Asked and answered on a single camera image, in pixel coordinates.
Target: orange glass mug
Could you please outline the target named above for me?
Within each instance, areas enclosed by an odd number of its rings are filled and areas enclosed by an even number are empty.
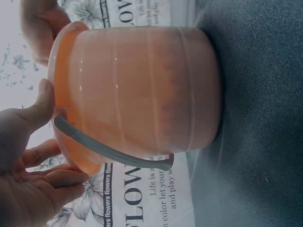
[[[174,153],[204,148],[217,133],[219,67],[195,28],[71,23],[54,42],[48,79],[59,147],[90,175],[112,161],[169,170]],[[160,155],[169,159],[144,159]]]

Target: gray handle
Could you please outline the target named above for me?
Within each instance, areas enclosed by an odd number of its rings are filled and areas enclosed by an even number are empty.
[[[55,117],[53,123],[62,133],[68,137],[71,137],[73,140],[80,143],[84,147],[113,161],[120,162],[128,166],[135,166],[140,168],[157,168],[163,171],[168,171],[171,169],[174,163],[173,154],[169,155],[169,159],[166,160],[151,161],[133,157],[131,155],[112,149],[75,128],[63,116]]]

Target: gray fabric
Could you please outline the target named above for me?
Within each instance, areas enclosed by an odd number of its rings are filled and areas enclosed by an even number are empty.
[[[196,226],[303,226],[303,1],[212,0],[197,26],[218,54],[224,113],[191,172]]]

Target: hand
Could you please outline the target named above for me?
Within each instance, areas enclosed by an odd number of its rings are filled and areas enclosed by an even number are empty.
[[[54,39],[70,22],[56,0],[20,0],[21,32],[37,63],[48,65]]]
[[[82,183],[89,176],[69,165],[26,171],[60,154],[54,140],[25,150],[30,135],[52,117],[53,107],[52,84],[43,79],[32,107],[0,112],[0,226],[44,226],[63,205],[84,193]]]

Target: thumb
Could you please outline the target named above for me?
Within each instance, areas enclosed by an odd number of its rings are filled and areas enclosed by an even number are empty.
[[[53,85],[50,81],[42,79],[39,84],[38,98],[34,105],[19,111],[19,116],[29,125],[30,133],[46,125],[54,110]]]
[[[14,164],[24,152],[30,135],[51,119],[53,109],[53,86],[42,79],[39,96],[33,106],[0,112],[0,172]]]

